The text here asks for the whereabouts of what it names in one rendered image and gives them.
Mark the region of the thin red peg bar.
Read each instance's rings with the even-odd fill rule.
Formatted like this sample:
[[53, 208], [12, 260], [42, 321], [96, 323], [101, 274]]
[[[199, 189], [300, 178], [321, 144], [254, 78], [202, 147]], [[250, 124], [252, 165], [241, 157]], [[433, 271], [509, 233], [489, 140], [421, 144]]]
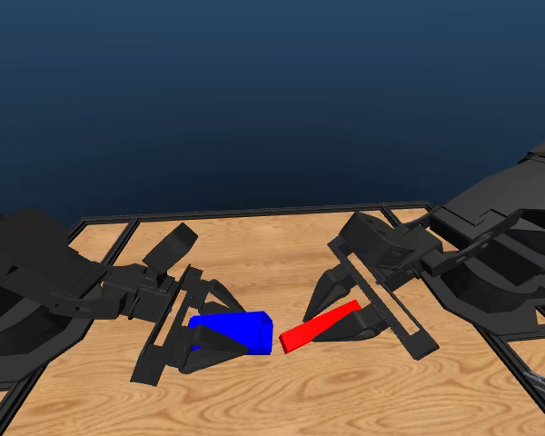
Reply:
[[279, 336], [279, 340], [284, 353], [287, 354], [306, 345], [335, 323], [361, 308], [357, 300], [352, 300], [307, 322], [303, 322], [289, 331], [283, 332]]

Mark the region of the blue hollow socket block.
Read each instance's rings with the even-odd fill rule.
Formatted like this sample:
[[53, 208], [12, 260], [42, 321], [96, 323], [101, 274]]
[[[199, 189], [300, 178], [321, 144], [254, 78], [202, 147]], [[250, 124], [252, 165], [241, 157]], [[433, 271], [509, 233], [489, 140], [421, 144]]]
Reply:
[[187, 326], [207, 326], [248, 348], [248, 355], [270, 355], [273, 321], [264, 311], [195, 315]]

